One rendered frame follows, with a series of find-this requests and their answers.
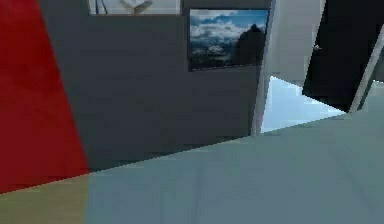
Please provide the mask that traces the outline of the black room door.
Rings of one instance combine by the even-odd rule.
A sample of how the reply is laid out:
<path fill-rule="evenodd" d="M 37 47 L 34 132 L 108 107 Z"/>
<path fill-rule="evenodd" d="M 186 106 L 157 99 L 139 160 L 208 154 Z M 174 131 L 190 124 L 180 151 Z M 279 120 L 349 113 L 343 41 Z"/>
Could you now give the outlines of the black room door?
<path fill-rule="evenodd" d="M 384 26 L 384 0 L 326 0 L 302 94 L 347 112 Z"/>

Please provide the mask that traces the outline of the framed sky and clouds picture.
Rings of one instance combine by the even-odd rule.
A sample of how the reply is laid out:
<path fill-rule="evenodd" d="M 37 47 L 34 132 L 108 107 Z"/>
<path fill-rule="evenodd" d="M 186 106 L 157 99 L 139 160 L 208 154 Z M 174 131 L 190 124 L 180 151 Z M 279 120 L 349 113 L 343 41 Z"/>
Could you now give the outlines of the framed sky and clouds picture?
<path fill-rule="evenodd" d="M 190 8 L 188 69 L 260 65 L 269 13 L 267 8 Z"/>

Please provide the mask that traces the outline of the white framed picture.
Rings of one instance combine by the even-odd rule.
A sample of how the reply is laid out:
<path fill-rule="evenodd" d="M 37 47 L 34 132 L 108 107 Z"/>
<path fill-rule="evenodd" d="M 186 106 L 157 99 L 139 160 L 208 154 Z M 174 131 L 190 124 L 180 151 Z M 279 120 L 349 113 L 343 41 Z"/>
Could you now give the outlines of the white framed picture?
<path fill-rule="evenodd" d="M 91 15 L 180 15 L 183 0 L 87 0 Z"/>

